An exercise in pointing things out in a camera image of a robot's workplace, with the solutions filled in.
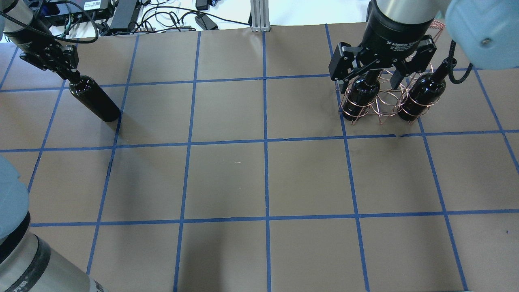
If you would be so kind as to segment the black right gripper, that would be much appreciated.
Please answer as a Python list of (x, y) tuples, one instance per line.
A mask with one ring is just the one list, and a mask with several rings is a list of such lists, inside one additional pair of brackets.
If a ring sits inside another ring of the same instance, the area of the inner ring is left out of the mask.
[(427, 69), (436, 52), (427, 34), (438, 9), (433, 2), (371, 2), (361, 43), (337, 44), (329, 64), (330, 78), (348, 82), (371, 70), (395, 68), (396, 90), (405, 77)]

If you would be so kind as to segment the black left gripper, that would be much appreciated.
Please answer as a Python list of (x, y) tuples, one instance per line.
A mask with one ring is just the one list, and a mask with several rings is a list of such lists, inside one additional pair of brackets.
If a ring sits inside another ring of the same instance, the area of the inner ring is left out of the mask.
[(20, 59), (45, 71), (50, 70), (64, 80), (80, 82), (77, 70), (79, 56), (76, 45), (63, 45), (55, 39), (37, 34), (26, 28), (18, 33)]

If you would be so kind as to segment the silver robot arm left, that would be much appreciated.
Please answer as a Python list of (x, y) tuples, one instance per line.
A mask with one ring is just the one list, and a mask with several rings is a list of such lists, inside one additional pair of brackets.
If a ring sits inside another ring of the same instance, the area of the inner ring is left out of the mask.
[[(98, 83), (77, 70), (73, 41), (52, 35), (22, 0), (2, 0), (1, 29), (18, 48), (20, 58), (69, 81), (70, 93), (104, 122), (120, 109)], [(30, 231), (28, 189), (16, 168), (1, 158), (1, 290), (2, 292), (105, 292), (107, 288), (72, 264)]]

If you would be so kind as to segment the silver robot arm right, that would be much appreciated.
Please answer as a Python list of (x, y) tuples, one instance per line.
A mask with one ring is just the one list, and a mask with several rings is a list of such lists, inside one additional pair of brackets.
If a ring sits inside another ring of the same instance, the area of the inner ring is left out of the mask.
[(328, 66), (330, 79), (349, 83), (366, 72), (395, 68), (391, 85), (424, 72), (436, 52), (426, 34), (439, 12), (472, 65), (503, 70), (518, 66), (517, 0), (373, 0), (361, 43), (340, 42)]

